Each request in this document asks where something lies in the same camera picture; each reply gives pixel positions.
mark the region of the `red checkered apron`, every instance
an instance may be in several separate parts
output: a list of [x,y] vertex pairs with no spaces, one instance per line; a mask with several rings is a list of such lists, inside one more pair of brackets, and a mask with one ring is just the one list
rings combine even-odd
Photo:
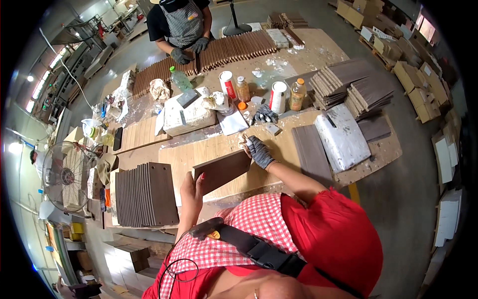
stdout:
[[[266,242],[275,244],[286,253],[298,252],[282,218],[280,193],[250,197],[235,208],[220,210],[214,217],[222,217],[225,224],[262,237]],[[176,244],[170,254],[169,262],[181,258],[193,260],[199,269],[254,264],[250,259],[241,256],[231,244],[211,238],[200,241],[189,234]],[[196,270],[196,266],[189,261],[180,261],[169,269],[172,273],[181,273]],[[159,293],[160,299],[170,297],[173,283],[174,279],[165,273]]]

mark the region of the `red shirt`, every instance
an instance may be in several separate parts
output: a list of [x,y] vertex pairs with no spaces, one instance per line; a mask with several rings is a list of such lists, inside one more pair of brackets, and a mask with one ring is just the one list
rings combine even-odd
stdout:
[[[281,212],[294,244],[308,262],[297,277],[298,281],[336,288],[314,269],[315,266],[365,298],[369,296],[382,270],[383,253],[376,230],[358,204],[330,190],[318,193],[305,209],[282,194]],[[142,299],[158,298],[159,279],[164,269],[163,264],[154,284],[143,293]],[[245,276],[261,268],[250,265],[227,266],[226,269],[236,276]],[[194,280],[174,282],[171,298],[202,299],[221,270],[222,267],[200,269]],[[195,274],[196,270],[186,271],[176,275],[176,279],[189,280]]]

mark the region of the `gray glove on table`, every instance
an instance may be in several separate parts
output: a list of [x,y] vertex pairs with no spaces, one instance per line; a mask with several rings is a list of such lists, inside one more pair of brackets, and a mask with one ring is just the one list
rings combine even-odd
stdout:
[[272,110],[269,108],[269,105],[262,104],[259,109],[257,109],[254,117],[250,120],[249,125],[253,125],[255,121],[277,123],[278,120],[279,116],[272,112]]
[[171,51],[171,58],[181,65],[187,65],[193,58],[186,55],[180,48],[174,48]]
[[209,43],[209,39],[203,36],[200,39],[198,39],[191,48],[193,49],[194,52],[199,53],[201,51],[206,50],[207,43]]
[[256,136],[252,135],[249,136],[249,138],[246,138],[246,145],[249,149],[252,159],[254,159],[256,164],[262,169],[266,169],[267,165],[269,165],[272,161],[275,161],[274,158],[272,158],[267,145],[265,145],[264,142],[262,142],[262,140]]

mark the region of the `gray floor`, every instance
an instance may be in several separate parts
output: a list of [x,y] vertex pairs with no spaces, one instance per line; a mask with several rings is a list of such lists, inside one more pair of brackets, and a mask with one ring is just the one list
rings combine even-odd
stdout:
[[[337,16],[326,0],[260,0],[236,3],[239,22],[265,22],[274,11],[298,11],[311,27],[323,29],[351,58],[362,57],[396,85],[392,104],[386,108],[399,137],[403,156],[384,169],[360,180],[360,203],[377,229],[382,241],[384,263],[380,280],[372,295],[380,298],[415,298],[428,267],[434,237],[438,201],[436,161],[430,138],[438,130],[438,121],[421,124],[410,100],[395,75],[387,72],[359,41],[351,25]],[[228,5],[214,7],[213,34],[230,20]],[[115,73],[120,74],[132,63],[140,69],[164,57],[148,35],[123,45],[85,88],[91,102],[97,102],[103,86]],[[91,116],[82,99],[72,105],[72,125]],[[97,235],[103,241],[110,233]]]

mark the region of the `black t-shirt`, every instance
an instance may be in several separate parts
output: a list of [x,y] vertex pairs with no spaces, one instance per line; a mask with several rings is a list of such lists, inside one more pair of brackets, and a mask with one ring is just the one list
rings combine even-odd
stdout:
[[[196,3],[200,10],[203,10],[209,5],[209,0],[192,0]],[[162,37],[170,37],[169,25],[163,10],[159,4],[155,4],[148,13],[146,24],[148,25],[148,33],[150,41],[154,42]]]

